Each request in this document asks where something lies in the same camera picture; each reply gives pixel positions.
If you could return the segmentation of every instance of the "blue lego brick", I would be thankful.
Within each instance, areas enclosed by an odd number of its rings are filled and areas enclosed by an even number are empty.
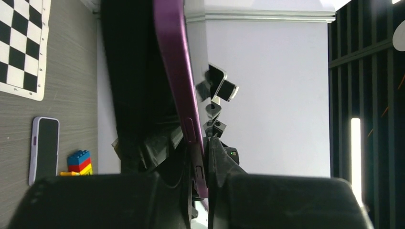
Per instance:
[[[67,158],[68,166],[79,166],[90,157],[88,150],[79,150]]]

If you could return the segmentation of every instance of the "black phone screen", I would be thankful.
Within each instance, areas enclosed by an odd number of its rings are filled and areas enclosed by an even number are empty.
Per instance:
[[[218,90],[218,87],[224,81],[224,78],[225,78],[225,74],[221,70],[219,70],[219,69],[215,68],[214,66],[210,65],[210,68],[209,68],[209,82],[210,82],[210,85],[211,85],[211,98],[214,98],[214,96],[215,96],[215,94],[216,94],[216,92]]]
[[[37,136],[37,171],[35,180],[56,175],[58,160],[59,122],[42,118]]]

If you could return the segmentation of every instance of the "black slatted panel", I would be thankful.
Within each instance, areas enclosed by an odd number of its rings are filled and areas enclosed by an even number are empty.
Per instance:
[[[352,0],[329,25],[330,165],[351,179],[350,120],[362,123],[362,198],[376,229],[405,228],[405,0]]]

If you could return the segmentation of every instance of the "purple phone case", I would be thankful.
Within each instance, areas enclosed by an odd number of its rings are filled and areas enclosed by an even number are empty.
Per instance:
[[[154,0],[156,36],[194,168],[201,198],[208,197],[204,172],[204,146],[195,95],[183,0]]]

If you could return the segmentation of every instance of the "red lego brick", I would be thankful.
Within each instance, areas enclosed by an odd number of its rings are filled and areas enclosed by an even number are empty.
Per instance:
[[[81,163],[78,166],[68,166],[69,172],[77,172],[80,173],[86,166],[88,166],[91,163],[90,158],[86,159],[83,163]]]

